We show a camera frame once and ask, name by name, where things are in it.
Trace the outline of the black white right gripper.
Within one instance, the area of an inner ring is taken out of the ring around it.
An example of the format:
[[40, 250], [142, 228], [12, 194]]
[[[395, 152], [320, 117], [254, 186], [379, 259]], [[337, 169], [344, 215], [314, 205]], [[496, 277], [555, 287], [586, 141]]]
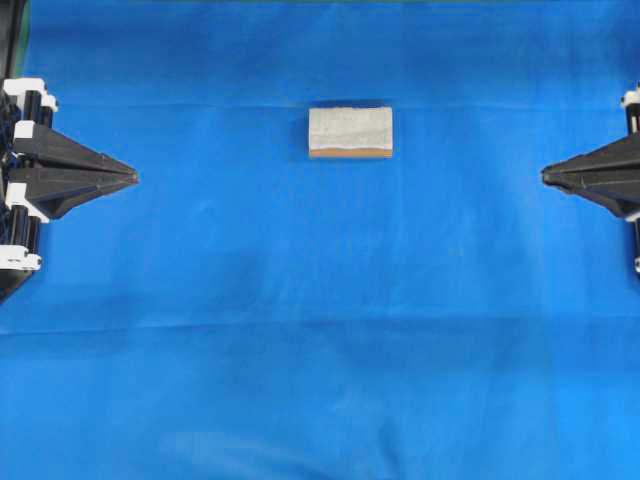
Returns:
[[632, 225], [634, 239], [633, 267], [639, 273], [639, 187], [631, 182], [588, 182], [590, 171], [630, 169], [639, 176], [639, 85], [621, 98], [626, 116], [627, 136], [587, 154], [552, 164], [542, 170], [546, 186], [569, 195], [578, 195], [608, 209], [614, 216]]

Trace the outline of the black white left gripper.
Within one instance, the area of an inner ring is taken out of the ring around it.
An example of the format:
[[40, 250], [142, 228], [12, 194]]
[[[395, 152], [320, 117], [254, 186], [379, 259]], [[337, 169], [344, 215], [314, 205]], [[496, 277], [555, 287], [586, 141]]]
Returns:
[[[1, 234], [1, 268], [33, 273], [42, 265], [38, 249], [43, 224], [136, 185], [139, 176], [129, 165], [47, 127], [58, 104], [41, 78], [3, 80], [1, 107], [1, 204], [7, 215]], [[19, 169], [33, 165], [24, 155], [76, 169]]]

